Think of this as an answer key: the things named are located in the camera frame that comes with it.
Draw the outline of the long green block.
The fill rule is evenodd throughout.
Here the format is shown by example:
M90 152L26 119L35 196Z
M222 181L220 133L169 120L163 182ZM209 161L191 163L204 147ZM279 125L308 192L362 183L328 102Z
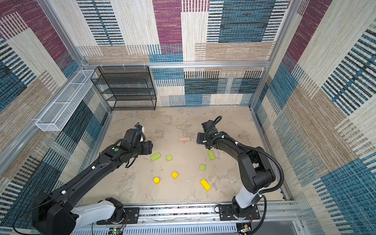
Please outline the long green block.
M215 160L215 155L214 155L214 152L212 150L208 151L208 156L209 156L209 159L211 161Z
M161 154L160 153L156 153L153 156L151 156L151 160L153 162L156 161L156 160L158 160L159 158L161 158Z

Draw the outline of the natural wood block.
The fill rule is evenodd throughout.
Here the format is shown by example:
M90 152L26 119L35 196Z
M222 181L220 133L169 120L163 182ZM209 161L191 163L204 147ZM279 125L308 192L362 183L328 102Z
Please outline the natural wood block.
M185 142L190 142L190 141L191 141L191 138L190 138L190 137L180 137L180 138L179 138L179 141L180 141L180 142L184 142L184 143L185 143Z

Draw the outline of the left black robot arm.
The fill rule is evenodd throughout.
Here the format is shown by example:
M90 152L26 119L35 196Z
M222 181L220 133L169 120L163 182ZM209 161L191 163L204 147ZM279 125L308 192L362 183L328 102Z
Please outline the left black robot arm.
M131 167L139 155L152 153L144 127L137 124L124 138L107 147L94 162L50 194L40 192L33 200L32 226L42 235L70 235L73 231L96 223L124 221L123 204L110 197L96 204L77 207L80 199L105 176L125 165Z

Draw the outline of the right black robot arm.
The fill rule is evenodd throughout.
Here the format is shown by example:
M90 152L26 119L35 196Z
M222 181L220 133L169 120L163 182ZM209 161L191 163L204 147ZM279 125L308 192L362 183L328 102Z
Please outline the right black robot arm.
M225 132L219 132L215 125L219 122L209 120L202 123L203 132L197 134L197 143L204 145L206 149L212 148L224 151L233 157L239 166L240 179L243 184L239 193L232 199L230 211L235 219L246 219L253 216L256 204L275 180L276 175L272 169L269 158L263 148L246 147L230 137Z

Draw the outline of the yellow cylinder block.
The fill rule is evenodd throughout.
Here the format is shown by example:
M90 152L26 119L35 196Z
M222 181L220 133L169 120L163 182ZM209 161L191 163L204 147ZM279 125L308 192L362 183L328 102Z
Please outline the yellow cylinder block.
M154 183L155 183L156 185L158 185L158 184L160 183L160 178L159 178L159 177L155 177L155 178L154 178Z

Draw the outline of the long yellow block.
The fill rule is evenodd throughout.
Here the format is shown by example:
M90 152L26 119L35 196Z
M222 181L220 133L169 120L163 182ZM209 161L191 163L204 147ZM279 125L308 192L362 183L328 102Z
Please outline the long yellow block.
M200 184L202 185L202 187L206 190L206 191L209 191L211 189L211 186L210 184L205 180L205 179L202 179L200 181Z

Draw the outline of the small yellow square block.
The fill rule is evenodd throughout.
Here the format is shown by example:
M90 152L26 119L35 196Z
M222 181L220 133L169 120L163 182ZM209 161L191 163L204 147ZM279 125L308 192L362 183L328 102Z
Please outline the small yellow square block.
M176 178L179 176L179 174L178 174L176 171L174 171L174 172L171 174L171 176L172 176L174 179L176 179Z

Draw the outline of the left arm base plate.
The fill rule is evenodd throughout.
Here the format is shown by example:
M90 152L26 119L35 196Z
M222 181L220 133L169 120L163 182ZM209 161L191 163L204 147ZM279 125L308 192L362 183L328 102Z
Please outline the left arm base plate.
M140 208L131 207L123 208L123 212L120 215L114 215L108 220L97 221L96 225L125 225L125 224L137 224L139 219Z

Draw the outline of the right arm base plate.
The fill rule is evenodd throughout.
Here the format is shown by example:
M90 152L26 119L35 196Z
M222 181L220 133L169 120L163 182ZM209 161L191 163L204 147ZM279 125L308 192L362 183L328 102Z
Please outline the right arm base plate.
M248 206L242 209L236 204L217 204L214 211L219 214L221 221L260 219L257 206Z

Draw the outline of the aluminium front rail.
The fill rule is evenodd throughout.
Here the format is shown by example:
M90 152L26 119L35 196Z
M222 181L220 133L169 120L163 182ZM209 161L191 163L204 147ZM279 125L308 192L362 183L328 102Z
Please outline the aluminium front rail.
M125 205L140 208L137 224L83 226L70 235L308 235L310 232L294 201L260 202L260 219L221 221L217 204L189 203Z

